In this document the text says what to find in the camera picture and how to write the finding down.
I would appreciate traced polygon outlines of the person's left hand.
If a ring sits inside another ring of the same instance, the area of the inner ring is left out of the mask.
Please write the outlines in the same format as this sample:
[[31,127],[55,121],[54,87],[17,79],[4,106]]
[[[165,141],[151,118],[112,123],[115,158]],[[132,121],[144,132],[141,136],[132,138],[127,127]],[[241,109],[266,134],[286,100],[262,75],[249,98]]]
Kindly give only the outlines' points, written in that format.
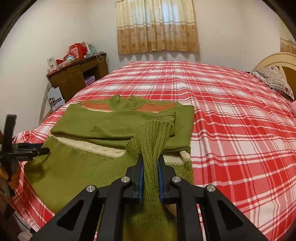
[[14,173],[16,173],[17,167],[14,162],[21,162],[23,160],[14,159],[14,144],[12,143],[12,133],[4,131],[3,143],[1,144],[1,168],[6,172],[4,175],[3,192],[6,196],[14,196],[15,188],[11,187],[12,179]]

